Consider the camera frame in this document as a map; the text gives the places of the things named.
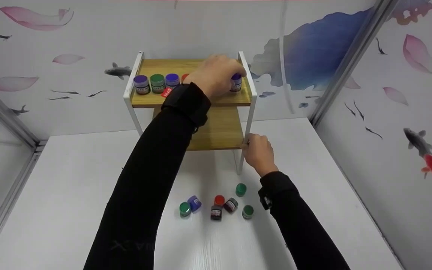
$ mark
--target wooden shelf board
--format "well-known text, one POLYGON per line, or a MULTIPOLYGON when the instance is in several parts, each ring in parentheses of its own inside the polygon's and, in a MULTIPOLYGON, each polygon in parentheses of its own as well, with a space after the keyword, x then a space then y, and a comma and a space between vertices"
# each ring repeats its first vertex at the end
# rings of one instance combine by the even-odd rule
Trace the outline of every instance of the wooden shelf board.
MULTIPOLYGON (((148 78, 153 74, 176 73, 181 76, 192 72, 203 60, 194 59, 143 59, 137 75, 146 75, 148 78)), ((211 100, 213 106, 250 106, 251 90, 248 80, 243 78, 241 91, 237 93, 227 93, 221 97, 211 100)), ((164 97, 160 94, 136 94, 131 96, 133 108, 157 108, 163 104, 164 97)))
MULTIPOLYGON (((154 108, 153 118, 161 111, 154 108)), ((238 109, 235 106, 211 107, 208 121, 192 136, 188 151, 240 149, 243 142, 238 109)))

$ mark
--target two-tier shelf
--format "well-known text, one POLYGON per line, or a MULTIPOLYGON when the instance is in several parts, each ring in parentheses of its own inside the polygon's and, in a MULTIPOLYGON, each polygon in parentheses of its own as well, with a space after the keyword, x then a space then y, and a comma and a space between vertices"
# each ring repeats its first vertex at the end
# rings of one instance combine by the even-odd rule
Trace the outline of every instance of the two-tier shelf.
MULTIPOLYGON (((247 143, 250 133, 257 92, 251 78, 248 63, 242 51, 238 52, 238 59, 244 66, 247 76, 243 78, 241 91, 228 93, 212 99, 208 112, 208 121, 192 136, 188 151, 197 150, 225 150, 232 149, 235 157, 236 172, 241 173, 244 157, 241 154, 241 144, 247 143), (242 132, 238 107, 249 106, 245 132, 242 132)), ((191 73, 203 60, 194 59, 145 59, 140 51, 136 57, 134 67, 124 91, 124 102, 130 116, 141 135, 143 129, 138 121, 136 108, 154 108, 153 118, 160 112, 164 97, 160 94, 136 94, 133 89, 133 78, 137 75, 150 77, 153 74, 176 73, 180 76, 191 73)))

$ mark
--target shelf leg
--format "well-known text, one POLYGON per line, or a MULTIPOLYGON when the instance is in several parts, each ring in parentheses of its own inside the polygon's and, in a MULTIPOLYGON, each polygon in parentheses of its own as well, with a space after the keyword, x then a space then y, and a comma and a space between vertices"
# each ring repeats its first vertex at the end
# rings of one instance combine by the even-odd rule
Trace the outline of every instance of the shelf leg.
POLYGON ((127 80, 126 89, 124 90, 123 99, 124 103, 126 104, 127 110, 129 111, 129 115, 131 116, 131 119, 134 123, 134 126, 136 127, 136 130, 139 133, 139 136, 143 134, 143 129, 141 128, 141 124, 139 124, 138 117, 136 116, 136 112, 134 111, 134 108, 131 104, 131 96, 133 95, 132 92, 132 79, 136 76, 138 73, 139 67, 141 66, 141 61, 144 58, 144 54, 142 51, 138 53, 138 56, 136 57, 136 61, 134 62, 134 66, 131 71, 131 75, 129 76, 129 79, 127 80))
MULTIPOLYGON (((256 108, 256 99, 258 97, 258 94, 256 91, 256 86, 254 85, 254 82, 251 77, 251 71, 249 69, 248 62, 246 61, 245 54, 242 51, 238 52, 238 58, 241 61, 241 64, 243 65, 246 71, 247 83, 249 84, 249 88, 251 90, 251 104, 249 107, 249 114, 247 115, 246 129, 244 131, 244 139, 243 139, 243 144, 247 144, 248 136, 251 131, 251 124, 254 116, 254 109, 256 108)), ((233 153, 234 153, 234 159, 236 164, 236 173, 240 175, 243 169, 243 164, 245 162, 245 156, 243 155, 241 150, 234 150, 233 153)))

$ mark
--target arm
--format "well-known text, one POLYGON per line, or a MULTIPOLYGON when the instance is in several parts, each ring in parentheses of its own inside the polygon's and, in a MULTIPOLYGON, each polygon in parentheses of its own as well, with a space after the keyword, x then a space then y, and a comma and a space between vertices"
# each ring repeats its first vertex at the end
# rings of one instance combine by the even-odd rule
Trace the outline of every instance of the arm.
POLYGON ((298 269, 348 270, 343 256, 293 182, 276 167, 268 138, 250 134, 249 142, 244 156, 261 176, 259 196, 271 201, 271 215, 278 223, 298 269))
MULTIPOLYGON (((186 77, 185 84, 194 84, 181 103, 196 108, 228 92, 235 73, 245 75, 236 60, 211 56, 186 77)), ((197 127, 184 111, 163 109, 139 138, 106 205, 85 270, 153 269, 159 221, 197 127)))
POLYGON ((270 199, 271 215, 278 223, 298 269, 350 268, 286 174, 273 171, 263 176, 260 182, 263 188, 274 183, 293 186, 270 199))

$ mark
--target white table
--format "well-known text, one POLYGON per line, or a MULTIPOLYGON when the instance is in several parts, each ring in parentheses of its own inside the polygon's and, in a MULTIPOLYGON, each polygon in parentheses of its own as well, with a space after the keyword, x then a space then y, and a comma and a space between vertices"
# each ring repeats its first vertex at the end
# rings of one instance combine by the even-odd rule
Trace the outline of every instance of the white table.
MULTIPOLYGON (((269 137, 279 169, 352 269, 401 269, 307 119, 256 121, 252 132, 269 137)), ((0 270, 82 269, 138 137, 135 130, 50 137, 0 234, 0 270)), ((230 150, 187 152, 159 226, 155 269, 296 268, 276 222, 259 204, 257 174, 245 164, 238 176, 234 166, 230 150), (238 211, 211 222, 214 196, 234 196, 240 182, 247 193, 235 197, 238 211), (202 209, 181 219, 179 203, 191 195, 202 209), (254 206, 253 219, 241 217, 244 204, 254 206)))

